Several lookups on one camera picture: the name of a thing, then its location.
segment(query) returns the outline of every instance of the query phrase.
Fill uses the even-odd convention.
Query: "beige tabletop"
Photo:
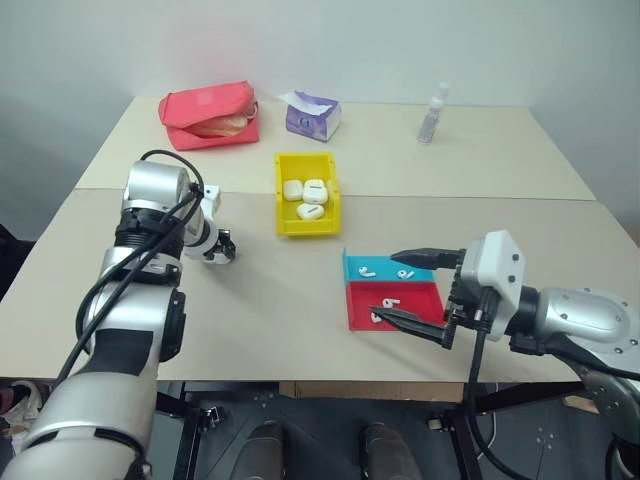
[[[76,190],[38,241],[0,304],[0,375],[54,377],[69,352],[75,312],[112,245],[121,190]],[[458,329],[446,351],[399,332],[350,332],[341,255],[411,247],[465,247],[507,228],[527,260],[527,283],[608,290],[637,309],[638,249],[594,201],[345,197],[343,233],[289,239],[274,232],[274,199],[223,194],[219,222],[238,257],[226,266],[188,259],[182,352],[160,379],[465,381],[473,333]],[[437,274],[441,296],[450,274]],[[481,381],[576,377],[552,357],[489,343]]]
[[[141,154],[171,148],[159,100],[133,100],[76,188],[123,188]],[[424,106],[346,103],[325,144],[286,131],[284,103],[260,105],[258,143],[183,152],[207,182],[273,193],[276,152],[331,151],[346,195],[594,200],[526,108],[447,107],[425,146],[416,141]]]

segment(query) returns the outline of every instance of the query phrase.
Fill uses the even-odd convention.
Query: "purple tissue box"
[[[329,98],[312,97],[303,92],[295,92],[295,95],[299,100],[295,102],[296,107],[299,108],[291,104],[287,107],[287,130],[322,142],[329,140],[340,124],[340,104]],[[329,108],[324,113],[314,114],[317,106]]]

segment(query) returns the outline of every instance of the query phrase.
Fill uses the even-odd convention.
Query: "black cable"
[[[160,240],[155,247],[149,250],[144,258],[142,258],[138,262],[138,264],[127,274],[127,276],[124,277],[124,279],[118,284],[118,286],[113,291],[113,293],[111,293],[100,311],[84,328],[82,334],[80,335],[80,338],[78,338],[78,341],[71,350],[71,353],[69,353],[67,360],[60,369],[60,373],[56,378],[53,388],[56,388],[58,385],[60,385],[60,383],[64,381],[65,378],[69,376],[69,373],[71,373],[71,369],[78,359],[80,352],[82,352],[85,344],[89,341],[91,335],[93,335],[93,333],[96,331],[96,329],[100,325],[100,322],[102,322],[102,320],[108,315],[109,311],[116,304],[116,302],[120,298],[120,295],[122,295],[122,292],[126,290],[129,284],[133,281],[136,275],[140,273],[140,271],[147,265],[147,263],[149,263],[151,259],[154,258],[156,254],[167,245],[167,243],[173,240],[174,235],[181,232],[182,228],[187,224],[187,222],[195,214],[198,208],[200,208],[200,202],[196,200],[187,215],[180,222],[176,223],[175,226],[169,231],[169,233],[162,240]]]
[[[607,365],[598,365],[597,363],[591,362],[582,356],[573,355],[562,349],[556,349],[554,347],[548,347],[545,345],[545,352],[550,353],[551,355],[555,355],[556,357],[569,360],[571,362],[579,363],[580,365],[584,365],[591,370],[596,370],[608,375],[613,375],[614,377],[628,378],[629,380],[640,381],[640,373],[630,372],[629,370],[620,370],[618,368],[609,367]]]
[[[180,202],[178,202],[173,208],[171,208],[169,211],[167,211],[163,215],[163,217],[160,219],[160,223],[165,223],[171,217],[171,215],[173,215],[178,210],[183,208],[185,205],[191,202],[194,198],[195,198],[195,195],[193,193],[188,193],[187,195],[185,195],[185,197]],[[119,272],[121,272],[122,269],[126,267],[134,258],[143,254],[147,250],[150,250],[151,248],[153,248],[155,243],[158,241],[158,238],[159,238],[158,235],[152,236],[151,239],[146,244],[140,245],[133,252],[127,255],[123,260],[121,260],[112,268],[110,268],[89,289],[89,291],[85,294],[84,298],[82,299],[82,302],[80,302],[80,307],[78,308],[78,312],[76,313],[76,338],[80,338],[80,335],[82,335],[82,330],[84,329],[84,317],[86,316],[87,308],[89,307],[89,304],[91,303],[91,301],[98,294],[98,292],[107,283],[109,283],[113,279],[113,277],[115,277]]]
[[[198,180],[198,186],[200,187],[201,193],[204,195],[204,180],[202,180],[202,175],[200,175],[200,172],[198,172],[196,167],[194,167],[186,158],[181,157],[177,153],[173,153],[169,150],[149,150],[147,153],[140,157],[140,161],[145,161],[152,155],[167,155],[168,157],[172,157],[186,166],[189,170],[191,170],[191,173],[193,173],[193,176],[196,177],[196,180]]]
[[[162,217],[161,221],[164,222],[166,219],[169,218],[170,215],[178,211],[180,208],[183,208],[190,201],[193,201],[193,205],[191,206],[187,214],[178,223],[176,223],[173,226],[173,228],[163,238],[158,240],[157,236],[152,237],[151,240],[147,242],[145,245],[138,247],[136,250],[134,250],[129,255],[127,255],[127,257],[124,260],[118,262],[118,264],[114,268],[112,268],[109,272],[107,272],[89,290],[89,293],[90,292],[94,292],[94,294],[97,293],[101,288],[104,287],[104,285],[107,284],[107,282],[110,279],[112,279],[122,269],[122,267],[127,265],[136,256],[140,256],[144,252],[147,252],[147,254],[140,259],[138,264],[118,284],[118,286],[111,293],[109,298],[102,305],[102,308],[100,308],[100,311],[96,313],[96,315],[92,318],[91,322],[89,322],[89,324],[84,328],[84,330],[82,330],[82,333],[79,335],[78,341],[76,342],[74,347],[71,349],[71,352],[67,356],[67,359],[65,360],[64,365],[60,369],[60,373],[58,374],[58,377],[56,378],[56,381],[54,383],[54,388],[60,385],[60,383],[62,383],[69,376],[73,368],[73,365],[75,364],[76,360],[78,359],[78,356],[80,355],[80,352],[82,352],[84,346],[89,341],[93,333],[96,331],[96,329],[98,328],[102,320],[108,315],[109,311],[117,303],[122,293],[126,290],[129,284],[131,284],[131,282],[134,280],[136,275],[140,273],[140,271],[142,271],[142,269],[151,261],[151,259],[153,259],[170,241],[173,240],[173,237],[175,235],[182,233],[182,229],[184,228],[184,226],[189,222],[189,220],[191,220],[193,215],[195,215],[198,208],[200,208],[200,201],[204,196],[204,181],[202,180],[202,176],[200,175],[200,172],[198,172],[198,170],[196,170],[196,168],[186,159],[182,158],[180,155],[177,155],[167,150],[150,150],[147,153],[145,153],[140,158],[140,160],[144,161],[151,155],[155,155],[155,154],[168,155],[180,161],[193,172],[194,176],[198,180],[198,188],[196,188],[195,191],[192,190],[190,194],[186,195],[183,200],[181,200],[178,204],[176,204],[173,208],[171,208]],[[89,293],[87,293],[87,295],[85,296],[85,298],[81,303],[81,309],[79,309],[78,314],[76,316],[76,325],[78,322],[78,318],[81,318],[81,322],[84,321],[84,310],[86,309],[88,303],[91,301],[90,299],[93,298],[92,296],[89,295]]]
[[[476,344],[473,350],[473,360],[471,361],[471,369],[469,372],[469,381],[467,384],[467,398],[465,401],[467,421],[471,428],[471,434],[482,451],[484,456],[489,460],[494,467],[500,470],[502,473],[515,480],[530,480],[528,477],[519,474],[515,470],[512,470],[506,466],[498,457],[496,457],[491,449],[487,446],[480,428],[478,426],[478,419],[476,417],[476,388],[478,385],[478,375],[480,373],[480,365],[482,363],[482,353],[484,351],[484,342],[486,339],[486,332],[478,331],[476,333]]]
[[[604,478],[606,480],[611,480],[613,478],[613,454],[616,451],[616,439],[612,438],[609,443],[609,447],[607,448],[607,453],[604,457]]]
[[[127,255],[123,260],[118,262],[113,268],[110,268],[102,277],[98,279],[96,283],[89,289],[89,291],[85,294],[82,302],[80,302],[80,307],[78,308],[78,312],[76,313],[76,337],[80,338],[82,335],[82,330],[84,329],[84,317],[86,315],[87,308],[91,301],[95,298],[98,292],[111,280],[115,277],[125,266],[129,264],[134,258],[146,252],[150,248],[153,248],[153,244],[158,240],[158,236],[154,235],[151,237],[151,240],[144,244],[140,245],[133,252]]]
[[[500,390],[500,387],[496,383],[496,391],[493,392],[493,393],[498,393],[498,390]],[[497,436],[497,433],[498,433],[498,420],[496,418],[497,414],[496,414],[495,410],[493,412],[491,412],[490,415],[491,415],[491,435],[489,435],[489,440],[486,441],[487,448],[491,448],[491,445],[493,445],[493,442],[495,442],[496,436]],[[484,453],[476,452],[476,458],[478,460],[480,460],[482,457],[484,457]]]

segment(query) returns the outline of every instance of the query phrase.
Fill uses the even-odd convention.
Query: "white plastic piece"
[[[321,178],[310,178],[306,182],[304,182],[304,188],[316,187],[316,188],[325,188],[324,181]]]
[[[314,205],[324,205],[329,199],[329,191],[324,186],[324,182],[319,178],[313,178],[304,182],[302,189],[302,200],[305,203]]]
[[[400,300],[398,300],[397,298],[385,298],[384,300],[382,300],[382,306],[384,308],[393,308],[395,305],[398,305],[400,303]]]
[[[211,250],[218,242],[218,227],[215,222],[215,213],[220,208],[221,192],[218,185],[205,185],[204,197],[200,202],[200,210],[204,221],[209,225],[209,236],[195,247],[184,247],[184,254],[193,259],[205,263],[225,264],[231,260],[223,254],[216,254],[212,259],[207,259],[204,254]]]
[[[300,180],[287,180],[282,184],[284,199],[290,202],[302,200],[302,182]]]
[[[398,278],[402,279],[402,280],[409,280],[411,277],[413,277],[416,274],[416,272],[414,272],[413,270],[407,272],[406,270],[398,270]]]
[[[361,277],[365,277],[365,278],[370,278],[370,277],[375,277],[376,276],[376,272],[370,272],[367,267],[358,268],[358,274]]]
[[[400,303],[400,300],[397,298],[385,298],[382,300],[382,306],[384,308],[394,308],[396,305]],[[373,323],[380,323],[382,319],[377,316],[375,313],[371,312],[371,321]]]
[[[500,294],[489,340],[497,341],[518,311],[524,282],[524,255],[506,230],[490,232],[469,244],[460,276],[479,287],[493,287]]]
[[[296,209],[298,216],[302,220],[315,220],[324,215],[324,207],[322,205],[311,205],[308,203],[302,203],[298,205]]]

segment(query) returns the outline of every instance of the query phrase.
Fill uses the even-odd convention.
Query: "red pouch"
[[[176,150],[257,142],[258,103],[247,82],[170,93],[158,106]]]

